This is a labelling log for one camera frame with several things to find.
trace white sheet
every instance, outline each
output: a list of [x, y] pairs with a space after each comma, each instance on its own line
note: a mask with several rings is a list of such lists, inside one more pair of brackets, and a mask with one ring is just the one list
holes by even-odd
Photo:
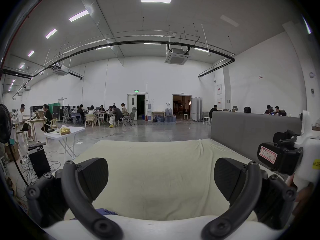
[[[93, 202], [119, 215], [144, 220], [180, 220], [221, 215], [229, 202], [214, 182], [214, 165], [228, 157], [248, 158], [212, 139], [176, 142], [101, 140], [74, 162], [102, 157], [108, 162], [108, 184]], [[268, 175], [270, 170], [261, 166]], [[68, 212], [65, 219], [73, 218]]]

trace white pants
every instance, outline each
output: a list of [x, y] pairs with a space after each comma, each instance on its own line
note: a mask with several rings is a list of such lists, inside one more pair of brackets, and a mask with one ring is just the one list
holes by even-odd
[[116, 120], [116, 117], [115, 117], [114, 115], [111, 116], [110, 119], [109, 119], [109, 124], [112, 125], [112, 126], [114, 126], [115, 120]]

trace handwritten label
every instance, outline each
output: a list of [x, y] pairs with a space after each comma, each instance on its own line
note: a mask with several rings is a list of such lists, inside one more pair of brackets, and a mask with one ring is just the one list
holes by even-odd
[[277, 153], [271, 151], [270, 149], [267, 149], [264, 146], [261, 146], [260, 149], [260, 156], [271, 162], [272, 164], [275, 164], [276, 158], [277, 158]]

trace ceiling air conditioner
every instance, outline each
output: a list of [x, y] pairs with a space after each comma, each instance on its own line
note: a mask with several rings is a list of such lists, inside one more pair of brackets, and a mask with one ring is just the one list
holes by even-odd
[[59, 76], [65, 76], [69, 72], [69, 68], [63, 65], [60, 66], [59, 62], [57, 62], [52, 69], [53, 73]]
[[183, 65], [190, 56], [182, 49], [172, 48], [167, 49], [167, 55], [164, 63]]

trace white shirt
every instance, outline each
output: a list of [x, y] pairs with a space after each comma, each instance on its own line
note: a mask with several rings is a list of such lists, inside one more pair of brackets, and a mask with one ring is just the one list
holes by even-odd
[[19, 124], [19, 130], [22, 130], [22, 127], [23, 127], [23, 114], [21, 113], [21, 111], [19, 110], [18, 111], [18, 124]]

